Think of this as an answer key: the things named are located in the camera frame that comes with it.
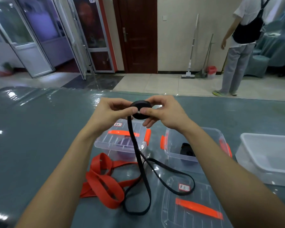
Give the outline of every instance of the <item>sneaker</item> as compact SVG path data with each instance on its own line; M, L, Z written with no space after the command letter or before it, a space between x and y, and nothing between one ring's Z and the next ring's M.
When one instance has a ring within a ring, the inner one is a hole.
M221 92L218 91L218 90L214 90L212 93L213 93L215 96L219 96L219 97L222 97L222 96L225 96L225 95L226 95L226 94L221 93Z

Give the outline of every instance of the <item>hand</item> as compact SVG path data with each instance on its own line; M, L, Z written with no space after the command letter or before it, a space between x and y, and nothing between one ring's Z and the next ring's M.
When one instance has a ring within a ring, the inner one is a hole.
M99 137L118 119L137 113L137 107L130 107L131 103L122 98L101 98L83 130L88 133L88 136L95 134Z
M222 44L221 44L221 49L225 49L226 47L226 39L223 39Z
M140 113L151 116L146 119L143 126L150 128L155 122L161 120L161 122L168 128L177 130L181 133L183 129L188 126L191 122L189 117L186 115L183 108L171 95L157 95L152 96L146 101L150 102L152 106L162 105L158 109L152 108L141 108Z

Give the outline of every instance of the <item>brown door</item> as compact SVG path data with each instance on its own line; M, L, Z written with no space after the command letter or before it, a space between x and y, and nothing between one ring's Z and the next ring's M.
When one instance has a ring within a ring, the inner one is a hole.
M157 0L113 0L127 73L157 73Z

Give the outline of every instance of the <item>plastic table cover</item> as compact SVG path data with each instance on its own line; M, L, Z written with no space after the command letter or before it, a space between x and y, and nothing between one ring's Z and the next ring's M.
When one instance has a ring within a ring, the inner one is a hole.
M39 89L9 87L0 89L0 216L4 226L14 226L20 215L90 118L101 97L136 101L150 95L77 89ZM200 126L219 129L229 143L233 156L242 133L285 135L285 101L266 101L211 97L177 97L186 113ZM167 161L160 149L166 128L157 122L152 128L147 152ZM93 147L92 157L102 150ZM164 181L171 173L156 168ZM145 216L129 216L122 208L111 210L97 198L80 199L72 227L163 227L161 210L164 187L146 169L152 188L152 205ZM208 184L203 174L191 173ZM114 171L117 180L139 175L135 166ZM268 185L285 203L285 187ZM132 210L144 210L148 195L143 184L129 199Z

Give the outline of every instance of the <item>door handle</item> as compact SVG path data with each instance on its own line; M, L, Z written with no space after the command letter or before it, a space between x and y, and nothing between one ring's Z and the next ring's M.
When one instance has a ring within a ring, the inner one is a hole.
M124 41L127 42L127 33L125 32L125 27L122 28L122 32L124 34Z

